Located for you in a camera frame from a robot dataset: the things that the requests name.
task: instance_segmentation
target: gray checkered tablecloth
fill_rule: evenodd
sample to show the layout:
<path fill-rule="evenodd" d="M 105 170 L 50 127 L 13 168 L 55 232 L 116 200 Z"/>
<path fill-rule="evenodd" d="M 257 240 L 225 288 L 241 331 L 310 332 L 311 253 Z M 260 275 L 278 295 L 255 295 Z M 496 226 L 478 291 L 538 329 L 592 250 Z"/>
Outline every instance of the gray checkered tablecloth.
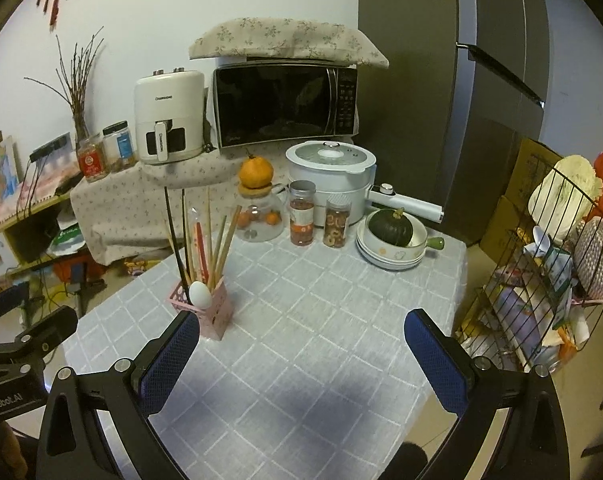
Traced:
<path fill-rule="evenodd" d="M 405 272 L 366 263 L 350 237 L 334 250 L 236 238 L 226 264 L 235 314 L 220 342 L 201 339 L 150 420 L 192 479 L 371 480 L 387 466 L 431 389 L 403 336 L 422 307 L 450 333 L 465 289 L 465 246 L 446 238 Z M 79 321 L 64 344 L 79 373 L 133 358 L 175 316 L 174 256 Z M 139 478 L 112 424 L 125 478 Z"/>

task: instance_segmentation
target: green pumpkin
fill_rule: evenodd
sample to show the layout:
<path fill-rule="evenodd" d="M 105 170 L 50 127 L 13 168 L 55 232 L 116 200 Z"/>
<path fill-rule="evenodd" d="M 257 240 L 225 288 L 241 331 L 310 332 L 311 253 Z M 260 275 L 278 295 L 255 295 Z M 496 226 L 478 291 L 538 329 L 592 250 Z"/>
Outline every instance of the green pumpkin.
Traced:
<path fill-rule="evenodd" d="M 368 222 L 368 229 L 379 240 L 397 247 L 406 247 L 413 238 L 413 225 L 403 209 L 381 209 Z"/>

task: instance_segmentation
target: rice cooker lid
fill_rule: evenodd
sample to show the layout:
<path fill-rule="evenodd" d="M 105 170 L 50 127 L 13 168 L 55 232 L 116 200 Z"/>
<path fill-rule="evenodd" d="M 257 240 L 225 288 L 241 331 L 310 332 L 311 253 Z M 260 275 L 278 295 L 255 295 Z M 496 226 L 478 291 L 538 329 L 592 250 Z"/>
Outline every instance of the rice cooker lid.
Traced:
<path fill-rule="evenodd" d="M 363 173 L 377 162 L 373 153 L 334 140 L 309 140 L 286 151 L 289 161 L 314 170 Z"/>

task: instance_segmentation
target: white egg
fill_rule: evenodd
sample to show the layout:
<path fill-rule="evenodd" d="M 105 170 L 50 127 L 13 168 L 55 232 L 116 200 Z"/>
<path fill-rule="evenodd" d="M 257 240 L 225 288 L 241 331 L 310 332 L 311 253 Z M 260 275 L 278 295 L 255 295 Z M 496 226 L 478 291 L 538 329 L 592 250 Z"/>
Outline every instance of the white egg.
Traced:
<path fill-rule="evenodd" d="M 192 303 L 192 306 L 206 310 L 212 305 L 212 294 L 205 283 L 192 282 L 188 292 L 190 293 L 190 302 Z"/>

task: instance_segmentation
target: floral cloth cover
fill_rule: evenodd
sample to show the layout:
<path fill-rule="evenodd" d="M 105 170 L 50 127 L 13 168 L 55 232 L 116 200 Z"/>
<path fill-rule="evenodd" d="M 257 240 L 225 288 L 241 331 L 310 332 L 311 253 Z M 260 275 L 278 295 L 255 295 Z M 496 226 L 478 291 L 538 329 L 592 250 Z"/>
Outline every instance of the floral cloth cover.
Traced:
<path fill-rule="evenodd" d="M 325 59 L 388 68 L 388 59 L 360 30 L 291 18 L 238 18 L 212 28 L 188 50 L 190 59 L 252 56 Z"/>

